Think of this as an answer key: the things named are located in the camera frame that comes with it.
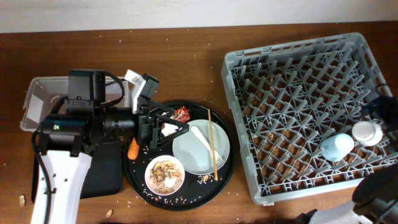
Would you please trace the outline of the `white bowl with leftovers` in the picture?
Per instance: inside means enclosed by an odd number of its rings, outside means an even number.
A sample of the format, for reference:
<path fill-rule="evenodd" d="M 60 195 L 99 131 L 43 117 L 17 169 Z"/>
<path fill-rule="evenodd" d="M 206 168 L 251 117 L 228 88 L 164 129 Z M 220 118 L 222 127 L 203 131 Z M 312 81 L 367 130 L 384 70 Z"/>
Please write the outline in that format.
<path fill-rule="evenodd" d="M 146 167 L 146 186 L 155 194 L 168 196 L 177 192 L 185 180 L 182 163 L 173 156 L 158 156 Z"/>

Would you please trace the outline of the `red snack wrapper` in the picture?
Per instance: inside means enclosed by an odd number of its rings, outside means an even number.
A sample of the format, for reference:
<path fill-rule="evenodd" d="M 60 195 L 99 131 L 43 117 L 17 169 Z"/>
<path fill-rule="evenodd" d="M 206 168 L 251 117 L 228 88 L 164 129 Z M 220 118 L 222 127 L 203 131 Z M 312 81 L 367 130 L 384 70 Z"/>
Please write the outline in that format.
<path fill-rule="evenodd" d="M 185 106 L 182 106 L 175 111 L 175 114 L 171 118 L 182 123 L 187 123 L 190 119 L 189 110 Z"/>

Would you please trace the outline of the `peanut on table bottom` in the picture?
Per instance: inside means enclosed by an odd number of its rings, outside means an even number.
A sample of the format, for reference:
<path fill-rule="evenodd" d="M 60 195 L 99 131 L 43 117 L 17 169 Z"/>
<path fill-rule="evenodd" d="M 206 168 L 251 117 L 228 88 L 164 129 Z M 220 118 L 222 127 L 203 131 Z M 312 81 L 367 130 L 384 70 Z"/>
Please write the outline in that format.
<path fill-rule="evenodd" d="M 110 217 L 112 214 L 113 214 L 113 211 L 112 211 L 112 210 L 109 210 L 109 211 L 106 213 L 106 217 L 108 218 L 108 217 Z"/>

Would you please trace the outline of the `round black tray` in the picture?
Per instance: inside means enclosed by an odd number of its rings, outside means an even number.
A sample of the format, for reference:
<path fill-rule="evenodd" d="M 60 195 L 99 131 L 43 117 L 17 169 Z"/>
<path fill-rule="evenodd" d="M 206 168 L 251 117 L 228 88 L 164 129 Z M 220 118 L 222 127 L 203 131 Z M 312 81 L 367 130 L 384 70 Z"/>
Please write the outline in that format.
<path fill-rule="evenodd" d="M 217 197 L 226 187 L 230 180 L 236 163 L 238 150 L 234 144 L 233 135 L 225 120 L 215 111 L 211 112 L 211 120 L 220 125 L 227 133 L 230 143 L 230 152 L 226 164 L 218 170 L 218 181 L 214 180 L 214 173 L 205 174 L 209 179 L 203 180 L 205 175 L 195 175 L 185 171 L 185 180 L 180 189 L 172 195 L 160 196 L 153 193 L 144 180 L 144 172 L 149 162 L 158 156 L 174 156 L 172 144 L 168 143 L 160 149 L 139 151 L 136 160 L 127 158 L 127 153 L 123 155 L 123 166 L 127 180 L 140 198 L 148 204 L 165 210 L 183 211 L 201 207 Z"/>

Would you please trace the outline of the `grey dishwasher rack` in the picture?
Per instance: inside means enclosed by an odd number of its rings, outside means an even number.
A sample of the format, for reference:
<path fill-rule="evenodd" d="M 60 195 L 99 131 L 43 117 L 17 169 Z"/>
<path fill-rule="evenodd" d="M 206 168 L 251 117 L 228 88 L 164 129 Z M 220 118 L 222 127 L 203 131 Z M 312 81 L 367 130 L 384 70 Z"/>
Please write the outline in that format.
<path fill-rule="evenodd" d="M 356 143 L 338 161 L 323 157 L 323 140 L 359 121 L 380 123 L 364 108 L 391 96 L 360 33 L 229 52 L 221 77 L 258 205 L 355 187 L 397 162 L 395 132 L 375 146 Z"/>

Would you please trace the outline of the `grey plate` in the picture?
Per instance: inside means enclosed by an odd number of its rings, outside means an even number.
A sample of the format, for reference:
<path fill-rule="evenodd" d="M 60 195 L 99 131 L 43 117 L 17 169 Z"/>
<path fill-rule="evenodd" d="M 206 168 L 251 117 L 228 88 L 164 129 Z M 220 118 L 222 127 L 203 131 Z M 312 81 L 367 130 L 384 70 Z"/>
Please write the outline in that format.
<path fill-rule="evenodd" d="M 200 141 L 192 131 L 192 127 L 199 129 L 203 134 L 207 145 L 211 144 L 210 126 L 206 119 L 196 119 L 188 122 L 190 130 L 175 138 L 172 144 L 172 152 L 183 165 L 184 169 L 195 175 L 210 174 L 214 171 L 213 157 L 211 151 Z M 215 122 L 212 122 L 213 139 L 215 151 L 218 153 L 222 163 L 217 162 L 217 170 L 221 169 L 227 161 L 230 152 L 229 137 L 226 131 Z"/>

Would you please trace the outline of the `peanut on table left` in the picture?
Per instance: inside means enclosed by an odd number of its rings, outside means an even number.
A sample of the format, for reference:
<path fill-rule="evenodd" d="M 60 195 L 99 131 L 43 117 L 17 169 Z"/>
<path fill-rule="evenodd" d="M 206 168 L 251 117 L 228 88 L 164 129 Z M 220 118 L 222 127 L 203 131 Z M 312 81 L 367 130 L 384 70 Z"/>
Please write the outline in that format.
<path fill-rule="evenodd" d="M 19 197 L 19 205 L 20 207 L 23 207 L 25 205 L 25 197 L 23 195 Z"/>

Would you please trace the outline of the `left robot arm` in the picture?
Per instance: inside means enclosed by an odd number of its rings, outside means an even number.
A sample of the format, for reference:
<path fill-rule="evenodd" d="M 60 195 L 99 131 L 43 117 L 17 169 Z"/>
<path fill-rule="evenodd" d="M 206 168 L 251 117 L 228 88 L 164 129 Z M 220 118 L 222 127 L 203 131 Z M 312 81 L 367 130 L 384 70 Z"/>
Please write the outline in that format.
<path fill-rule="evenodd" d="M 152 97 L 158 79 L 128 70 L 71 70 L 68 94 L 32 134 L 39 165 L 32 223 L 75 223 L 97 145 L 106 140 L 158 149 L 189 130 Z"/>

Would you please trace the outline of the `white plastic fork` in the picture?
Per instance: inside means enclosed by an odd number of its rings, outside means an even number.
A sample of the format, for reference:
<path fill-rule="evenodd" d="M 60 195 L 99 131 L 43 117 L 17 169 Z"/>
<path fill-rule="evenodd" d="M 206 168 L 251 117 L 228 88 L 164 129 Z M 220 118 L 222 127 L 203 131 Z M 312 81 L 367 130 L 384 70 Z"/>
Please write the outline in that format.
<path fill-rule="evenodd" d="M 220 166 L 220 165 L 224 164 L 224 160 L 218 154 L 218 152 L 211 147 L 209 140 L 204 135 L 204 133 L 201 131 L 201 129 L 198 126 L 193 125 L 190 127 L 190 130 L 202 142 L 202 144 L 207 148 L 207 150 L 210 153 L 210 156 L 216 162 L 216 165 Z"/>

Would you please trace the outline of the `orange carrot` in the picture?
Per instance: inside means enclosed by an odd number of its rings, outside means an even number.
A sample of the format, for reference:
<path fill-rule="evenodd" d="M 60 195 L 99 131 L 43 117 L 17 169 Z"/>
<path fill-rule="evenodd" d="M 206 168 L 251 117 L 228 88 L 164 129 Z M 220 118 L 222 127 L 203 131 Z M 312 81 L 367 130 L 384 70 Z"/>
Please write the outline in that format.
<path fill-rule="evenodd" d="M 135 138 L 132 138 L 129 149 L 127 150 L 127 158 L 130 160 L 136 160 L 139 154 L 139 148 L 137 141 Z"/>

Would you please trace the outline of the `black rectangular tray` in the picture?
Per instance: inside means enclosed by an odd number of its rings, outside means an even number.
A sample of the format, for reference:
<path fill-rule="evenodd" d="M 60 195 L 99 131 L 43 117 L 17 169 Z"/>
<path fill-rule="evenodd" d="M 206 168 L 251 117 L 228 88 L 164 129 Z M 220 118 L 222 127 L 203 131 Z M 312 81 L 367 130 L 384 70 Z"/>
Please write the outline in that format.
<path fill-rule="evenodd" d="M 105 139 L 96 145 L 81 199 L 117 194 L 123 188 L 123 150 L 120 141 Z"/>

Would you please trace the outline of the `white tissue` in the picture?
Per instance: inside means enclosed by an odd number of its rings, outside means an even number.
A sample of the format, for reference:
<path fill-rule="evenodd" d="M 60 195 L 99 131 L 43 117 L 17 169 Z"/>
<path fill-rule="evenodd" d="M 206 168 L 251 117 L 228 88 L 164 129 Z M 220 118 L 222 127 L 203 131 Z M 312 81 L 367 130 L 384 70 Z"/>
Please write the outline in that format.
<path fill-rule="evenodd" d="M 176 133 L 178 130 L 179 127 L 174 124 L 163 123 L 161 128 L 161 133 L 163 136 L 167 137 L 173 133 Z"/>

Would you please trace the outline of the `wooden chopstick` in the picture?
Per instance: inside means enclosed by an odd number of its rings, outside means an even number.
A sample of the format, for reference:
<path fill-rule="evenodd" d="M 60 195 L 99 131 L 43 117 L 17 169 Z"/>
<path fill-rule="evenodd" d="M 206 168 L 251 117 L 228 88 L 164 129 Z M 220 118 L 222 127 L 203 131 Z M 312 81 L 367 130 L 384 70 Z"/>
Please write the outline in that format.
<path fill-rule="evenodd" d="M 217 158 L 216 158 L 216 151 L 214 145 L 214 137 L 213 137 L 213 127 L 212 127 L 212 120 L 211 120 L 211 110 L 208 108 L 208 122 L 209 122 L 209 132 L 210 132 L 210 146 L 211 146 L 211 154 L 213 158 L 213 169 L 214 169 L 214 178 L 215 181 L 218 181 L 218 171 L 217 171 Z"/>

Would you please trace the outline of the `small white cup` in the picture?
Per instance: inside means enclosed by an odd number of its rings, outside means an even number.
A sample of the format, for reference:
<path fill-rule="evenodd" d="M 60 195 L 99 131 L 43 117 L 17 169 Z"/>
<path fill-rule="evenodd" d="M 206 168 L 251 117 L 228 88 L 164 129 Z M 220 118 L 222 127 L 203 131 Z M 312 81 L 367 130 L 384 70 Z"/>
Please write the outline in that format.
<path fill-rule="evenodd" d="M 363 146 L 375 146 L 383 137 L 379 124 L 370 121 L 360 121 L 352 128 L 353 137 Z"/>

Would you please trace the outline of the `light blue cup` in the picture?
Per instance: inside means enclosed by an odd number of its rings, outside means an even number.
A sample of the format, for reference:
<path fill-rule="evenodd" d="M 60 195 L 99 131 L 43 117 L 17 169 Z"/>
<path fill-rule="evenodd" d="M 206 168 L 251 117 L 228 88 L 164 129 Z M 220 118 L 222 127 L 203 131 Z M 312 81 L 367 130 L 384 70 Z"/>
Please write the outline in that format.
<path fill-rule="evenodd" d="M 322 156 L 325 159 L 332 162 L 338 162 L 353 150 L 354 140 L 348 134 L 336 134 L 323 140 L 320 147 L 324 149 Z"/>

